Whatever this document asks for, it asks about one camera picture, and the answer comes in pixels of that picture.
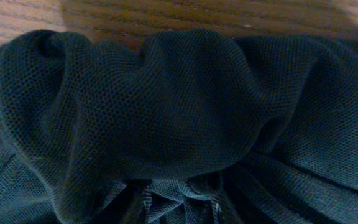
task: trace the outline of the mesh texture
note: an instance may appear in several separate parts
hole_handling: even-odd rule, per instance
[[[0,223],[358,223],[358,42],[16,38]]]

